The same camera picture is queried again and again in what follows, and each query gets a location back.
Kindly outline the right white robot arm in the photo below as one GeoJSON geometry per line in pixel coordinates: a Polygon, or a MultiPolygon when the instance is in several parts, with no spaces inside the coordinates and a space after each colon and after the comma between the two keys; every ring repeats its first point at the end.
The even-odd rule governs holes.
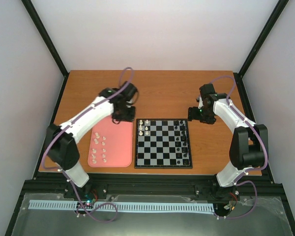
{"type": "Polygon", "coordinates": [[[199,88],[197,107],[188,109],[188,120],[214,124],[216,116],[230,129],[233,137],[229,150],[230,161],[216,175],[219,187],[231,187],[250,171],[263,170],[268,164],[268,130],[263,124],[248,119],[226,93],[217,93],[212,83],[199,88]]]}

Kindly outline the pink plastic tray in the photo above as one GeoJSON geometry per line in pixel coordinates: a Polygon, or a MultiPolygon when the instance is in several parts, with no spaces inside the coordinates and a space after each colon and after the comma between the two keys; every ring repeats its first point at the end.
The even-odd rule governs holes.
{"type": "Polygon", "coordinates": [[[92,168],[128,167],[132,162],[133,123],[113,123],[111,117],[98,122],[92,129],[88,154],[88,165],[92,168]]]}

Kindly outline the black aluminium frame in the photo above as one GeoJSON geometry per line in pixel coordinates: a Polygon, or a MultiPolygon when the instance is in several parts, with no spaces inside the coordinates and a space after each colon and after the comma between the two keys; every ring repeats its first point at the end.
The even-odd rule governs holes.
{"type": "MultiPolygon", "coordinates": [[[[58,68],[63,75],[63,83],[57,98],[57,102],[52,114],[51,120],[54,121],[59,110],[60,102],[63,98],[64,90],[67,86],[67,81],[69,77],[69,72],[65,68],[60,55],[58,54],[44,24],[42,23],[32,1],[24,0],[23,5],[28,12],[30,18],[35,24],[40,36],[44,40],[48,50],[51,52],[58,68]]],[[[270,31],[274,27],[275,23],[279,19],[279,16],[285,9],[288,1],[280,0],[277,2],[275,8],[270,14],[265,26],[263,27],[260,35],[258,36],[254,46],[249,52],[243,66],[238,73],[234,73],[234,78],[236,82],[236,87],[239,92],[239,97],[243,105],[244,113],[250,118],[254,119],[253,111],[248,99],[248,95],[243,83],[243,76],[247,72],[249,66],[256,57],[258,51],[262,47],[266,38],[268,37],[270,31]]],[[[91,174],[91,179],[95,179],[99,183],[107,182],[109,189],[115,190],[117,193],[123,193],[125,195],[159,195],[159,196],[169,196],[169,195],[182,195],[185,196],[191,192],[191,189],[204,184],[205,181],[210,180],[209,175],[199,176],[199,177],[188,177],[188,176],[178,176],[178,175],[135,175],[127,174],[122,176],[120,174],[91,174]]],[[[257,184],[257,189],[261,196],[280,196],[283,201],[284,214],[287,216],[288,224],[292,235],[295,236],[295,219],[293,217],[292,210],[290,208],[285,190],[282,184],[275,183],[270,167],[266,167],[262,170],[261,177],[251,177],[255,184],[257,184]]],[[[17,232],[17,221],[21,219],[21,204],[24,200],[26,194],[55,194],[60,193],[65,189],[64,178],[59,174],[43,173],[40,174],[38,169],[35,169],[33,178],[31,180],[26,180],[22,191],[20,193],[19,199],[15,206],[14,212],[12,214],[11,220],[6,230],[6,235],[10,236],[17,232]]]]}

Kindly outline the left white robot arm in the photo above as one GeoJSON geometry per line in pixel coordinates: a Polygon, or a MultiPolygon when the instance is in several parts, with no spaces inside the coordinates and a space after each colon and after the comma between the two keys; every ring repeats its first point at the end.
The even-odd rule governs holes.
{"type": "Polygon", "coordinates": [[[89,175],[83,169],[79,159],[77,144],[96,124],[106,117],[118,125],[134,120],[136,108],[133,97],[138,89],[130,82],[120,88],[106,88],[81,112],[61,125],[50,124],[46,131],[45,158],[49,157],[68,181],[75,185],[75,192],[82,198],[92,194],[89,175]]]}

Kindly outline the black white chessboard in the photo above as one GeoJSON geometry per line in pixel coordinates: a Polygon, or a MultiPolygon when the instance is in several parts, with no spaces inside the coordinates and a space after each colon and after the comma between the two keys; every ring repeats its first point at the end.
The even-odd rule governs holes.
{"type": "Polygon", "coordinates": [[[191,169],[193,167],[192,154],[188,130],[187,119],[148,119],[146,124],[144,119],[136,119],[136,141],[135,141],[135,168],[141,169],[191,169]],[[139,121],[142,120],[142,130],[139,130],[139,121]],[[178,130],[174,122],[178,120],[178,130]],[[187,146],[183,146],[184,141],[181,140],[180,126],[185,126],[187,146]],[[175,131],[179,131],[180,135],[175,136],[175,131]],[[180,137],[180,147],[176,147],[176,137],[180,137]]]}

